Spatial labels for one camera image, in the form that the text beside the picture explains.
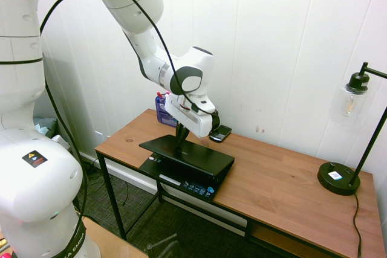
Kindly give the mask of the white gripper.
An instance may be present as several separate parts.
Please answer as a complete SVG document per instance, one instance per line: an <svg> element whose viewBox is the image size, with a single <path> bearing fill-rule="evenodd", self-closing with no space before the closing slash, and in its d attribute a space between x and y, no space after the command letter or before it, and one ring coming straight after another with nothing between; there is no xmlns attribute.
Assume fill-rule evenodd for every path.
<svg viewBox="0 0 387 258"><path fill-rule="evenodd" d="M212 129L211 115L191 113L191 111L182 109L175 100L167 100L165 109L178 121L175 130L177 147L180 147L181 142L187 138L190 131L198 138L203 138L210 134Z"/></svg>

